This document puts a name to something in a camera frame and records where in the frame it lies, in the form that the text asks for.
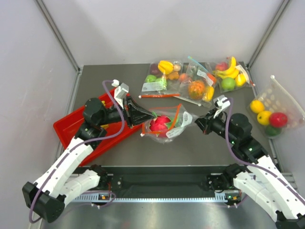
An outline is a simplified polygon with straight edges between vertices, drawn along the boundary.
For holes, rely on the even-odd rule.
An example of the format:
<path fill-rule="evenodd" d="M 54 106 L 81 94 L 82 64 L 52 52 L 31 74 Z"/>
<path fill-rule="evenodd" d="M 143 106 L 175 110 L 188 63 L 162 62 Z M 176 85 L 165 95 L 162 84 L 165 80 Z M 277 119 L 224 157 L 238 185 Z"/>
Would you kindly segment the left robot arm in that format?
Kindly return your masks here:
<path fill-rule="evenodd" d="M 66 150 L 40 178 L 22 187 L 30 223 L 36 223 L 33 213 L 53 223 L 76 197 L 92 188 L 105 188 L 108 178 L 100 166 L 92 166 L 73 181 L 68 178 L 103 140 L 120 135 L 125 126 L 131 128 L 155 118 L 154 113 L 140 107 L 129 95 L 123 98 L 122 105 L 113 97 L 110 99 L 111 108 L 106 108 L 99 98 L 89 99 L 83 110 L 84 122 Z"/>

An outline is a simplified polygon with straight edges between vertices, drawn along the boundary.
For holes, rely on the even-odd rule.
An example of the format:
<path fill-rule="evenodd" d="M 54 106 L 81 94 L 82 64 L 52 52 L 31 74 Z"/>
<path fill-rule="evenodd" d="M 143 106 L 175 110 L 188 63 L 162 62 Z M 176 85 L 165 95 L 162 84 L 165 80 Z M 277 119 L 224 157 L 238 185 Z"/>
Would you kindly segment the yellow fake banana bunch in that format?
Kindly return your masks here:
<path fill-rule="evenodd" d="M 107 128 L 109 127 L 109 125 L 108 125 L 108 124 L 106 124 L 106 125 L 101 125 L 101 127 L 102 127 L 103 129 L 107 129 Z"/>

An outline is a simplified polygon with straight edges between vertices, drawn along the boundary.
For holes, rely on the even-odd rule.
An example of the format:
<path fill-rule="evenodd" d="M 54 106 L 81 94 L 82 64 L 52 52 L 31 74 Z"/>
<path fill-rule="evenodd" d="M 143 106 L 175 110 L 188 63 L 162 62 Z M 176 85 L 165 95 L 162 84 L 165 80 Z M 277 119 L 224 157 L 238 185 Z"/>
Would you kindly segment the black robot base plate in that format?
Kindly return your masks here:
<path fill-rule="evenodd" d="M 233 190 L 227 166 L 102 167 L 93 165 L 102 179 L 96 189 L 108 188 L 118 196 L 174 193 L 200 195 Z"/>

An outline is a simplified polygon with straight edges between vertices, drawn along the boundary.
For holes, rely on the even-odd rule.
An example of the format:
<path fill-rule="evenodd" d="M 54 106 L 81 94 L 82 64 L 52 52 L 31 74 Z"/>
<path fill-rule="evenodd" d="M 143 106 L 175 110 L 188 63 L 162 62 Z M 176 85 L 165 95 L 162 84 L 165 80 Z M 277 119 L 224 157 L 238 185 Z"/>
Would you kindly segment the zip bag with bananas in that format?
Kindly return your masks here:
<path fill-rule="evenodd" d="M 173 107 L 149 109 L 153 118 L 142 124 L 142 137 L 149 137 L 158 143 L 172 142 L 182 132 L 194 125 L 197 116 L 188 112 L 182 104 Z"/>

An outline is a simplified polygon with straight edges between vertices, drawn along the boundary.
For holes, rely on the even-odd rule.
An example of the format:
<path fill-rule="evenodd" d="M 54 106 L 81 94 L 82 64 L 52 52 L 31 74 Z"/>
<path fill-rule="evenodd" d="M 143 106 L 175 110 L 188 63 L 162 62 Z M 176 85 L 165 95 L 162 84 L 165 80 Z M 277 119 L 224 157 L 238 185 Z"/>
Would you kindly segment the red fake dragon fruit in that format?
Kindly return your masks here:
<path fill-rule="evenodd" d="M 158 138 L 165 138 L 171 125 L 172 120 L 165 115 L 161 115 L 150 122 L 149 129 L 152 132 L 157 132 L 156 136 Z"/>

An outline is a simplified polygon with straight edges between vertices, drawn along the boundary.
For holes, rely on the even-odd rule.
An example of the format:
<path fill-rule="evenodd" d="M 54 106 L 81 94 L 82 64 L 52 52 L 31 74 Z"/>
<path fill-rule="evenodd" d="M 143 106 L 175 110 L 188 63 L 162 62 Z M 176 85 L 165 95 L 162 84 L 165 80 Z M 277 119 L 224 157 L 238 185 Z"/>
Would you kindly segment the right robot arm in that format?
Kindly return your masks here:
<path fill-rule="evenodd" d="M 282 176 L 263 146 L 251 135 L 252 125 L 241 113 L 226 113 L 214 108 L 200 117 L 187 117 L 176 111 L 165 114 L 161 128 L 156 128 L 160 115 L 145 109 L 132 114 L 131 124 L 142 125 L 144 135 L 163 134 L 197 124 L 204 134 L 214 132 L 226 140 L 228 150 L 237 161 L 210 179 L 209 188 L 223 192 L 237 188 L 253 199 L 269 214 L 278 229 L 305 227 L 305 200 Z"/>

